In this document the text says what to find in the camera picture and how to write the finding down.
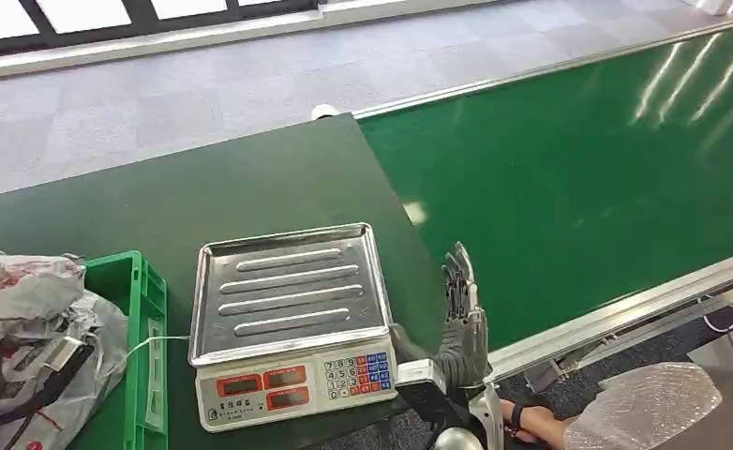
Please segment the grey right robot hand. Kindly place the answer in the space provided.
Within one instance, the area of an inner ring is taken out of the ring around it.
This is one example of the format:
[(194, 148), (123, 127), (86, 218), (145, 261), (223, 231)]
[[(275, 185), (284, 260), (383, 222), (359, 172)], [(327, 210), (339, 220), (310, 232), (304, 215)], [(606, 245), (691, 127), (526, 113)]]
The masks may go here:
[(478, 299), (478, 284), (468, 250), (454, 243), (445, 254), (444, 274), (446, 315), (441, 345), (429, 353), (411, 341), (399, 323), (389, 325), (397, 361), (408, 363), (430, 359), (441, 371), (446, 387), (475, 388), (491, 373), (487, 361), (488, 327), (486, 312)]

